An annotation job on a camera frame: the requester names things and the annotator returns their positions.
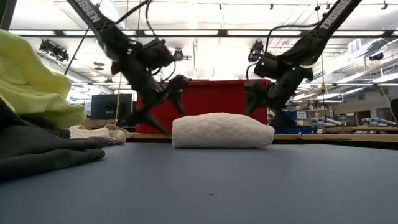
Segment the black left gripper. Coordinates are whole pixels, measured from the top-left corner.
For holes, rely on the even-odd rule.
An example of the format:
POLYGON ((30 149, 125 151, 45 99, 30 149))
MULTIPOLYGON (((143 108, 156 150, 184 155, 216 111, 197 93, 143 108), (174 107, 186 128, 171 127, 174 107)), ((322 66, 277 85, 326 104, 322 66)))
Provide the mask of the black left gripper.
POLYGON ((153 76, 152 71, 170 65, 173 62, 166 46, 122 46, 111 48, 111 73, 121 73, 131 88, 137 91, 142 99, 144 109, 137 110, 126 116, 126 124, 132 126, 147 124, 162 134, 168 134, 163 124, 150 114, 150 110, 167 97, 180 114, 185 114, 182 104, 183 89, 189 79, 176 75, 169 85, 162 86, 153 76))

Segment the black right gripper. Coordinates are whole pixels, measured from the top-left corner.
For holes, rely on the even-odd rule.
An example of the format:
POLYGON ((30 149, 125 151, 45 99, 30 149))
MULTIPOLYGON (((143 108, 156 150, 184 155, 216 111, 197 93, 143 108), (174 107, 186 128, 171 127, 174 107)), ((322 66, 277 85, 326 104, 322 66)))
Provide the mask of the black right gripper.
POLYGON ((258 108, 271 108, 274 113, 270 125, 274 129, 294 128, 295 121, 282 110, 286 102, 295 93, 303 79, 313 80, 313 70, 300 66, 287 69, 282 76, 270 87, 258 81, 244 84, 246 94, 245 114, 251 114, 258 108))

